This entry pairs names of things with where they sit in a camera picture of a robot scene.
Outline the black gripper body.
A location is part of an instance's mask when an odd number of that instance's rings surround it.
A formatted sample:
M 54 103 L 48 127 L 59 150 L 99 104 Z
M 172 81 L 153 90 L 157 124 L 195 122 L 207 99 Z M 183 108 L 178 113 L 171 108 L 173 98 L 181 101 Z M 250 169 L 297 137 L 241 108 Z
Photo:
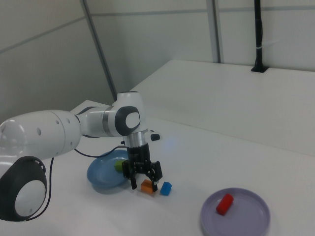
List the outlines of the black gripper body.
M 129 168 L 134 172 L 149 172 L 150 150 L 149 144 L 145 144 L 140 147 L 128 147 L 127 148 Z

